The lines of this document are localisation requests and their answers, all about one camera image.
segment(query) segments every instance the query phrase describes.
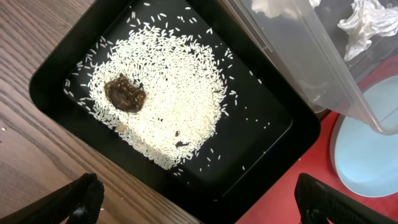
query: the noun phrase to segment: wooden surface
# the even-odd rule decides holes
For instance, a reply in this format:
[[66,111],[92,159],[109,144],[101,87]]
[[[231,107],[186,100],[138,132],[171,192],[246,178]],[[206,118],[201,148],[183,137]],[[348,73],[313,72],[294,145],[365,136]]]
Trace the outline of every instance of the wooden surface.
[[94,172],[98,223],[198,223],[44,116],[29,79],[93,0],[0,0],[0,217]]

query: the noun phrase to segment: brown lump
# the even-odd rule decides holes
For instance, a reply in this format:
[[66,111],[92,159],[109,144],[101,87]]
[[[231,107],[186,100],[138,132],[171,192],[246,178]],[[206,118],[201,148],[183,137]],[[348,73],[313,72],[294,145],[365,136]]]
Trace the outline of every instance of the brown lump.
[[134,86],[121,75],[105,84],[105,95],[116,109],[137,113],[144,106],[146,93]]

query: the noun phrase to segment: white rice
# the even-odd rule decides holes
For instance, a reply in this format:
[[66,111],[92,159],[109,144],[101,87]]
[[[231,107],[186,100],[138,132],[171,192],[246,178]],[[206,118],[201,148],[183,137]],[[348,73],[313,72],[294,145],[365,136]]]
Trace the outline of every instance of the white rice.
[[[94,69],[88,86],[97,111],[94,117],[110,127],[128,125],[119,136],[170,169],[191,158],[213,135],[225,91],[211,47],[190,45],[186,37],[161,36],[160,30],[144,28],[117,43],[110,61]],[[147,93],[138,113],[117,110],[105,96],[105,83],[121,73],[130,81],[140,80]],[[188,145],[175,147],[178,142]]]

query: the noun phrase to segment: red cloth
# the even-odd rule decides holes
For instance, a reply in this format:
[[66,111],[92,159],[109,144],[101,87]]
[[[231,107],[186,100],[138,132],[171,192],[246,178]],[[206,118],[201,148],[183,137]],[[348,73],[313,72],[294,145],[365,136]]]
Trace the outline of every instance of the red cloth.
[[348,190],[338,178],[329,155],[330,136],[337,117],[338,113],[332,112],[322,121],[321,135],[316,143],[238,220],[238,224],[300,223],[294,188],[302,172],[398,221],[398,194],[381,198],[362,197]]

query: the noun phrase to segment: dark brown object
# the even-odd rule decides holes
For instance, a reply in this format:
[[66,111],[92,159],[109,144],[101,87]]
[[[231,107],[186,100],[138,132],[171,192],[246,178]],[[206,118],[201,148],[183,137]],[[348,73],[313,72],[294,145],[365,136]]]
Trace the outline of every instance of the dark brown object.
[[105,186],[97,224],[200,223],[30,100],[32,73],[93,2],[0,1],[0,218],[95,172]]
[[137,113],[144,106],[146,93],[120,75],[119,78],[105,84],[105,95],[116,109]]

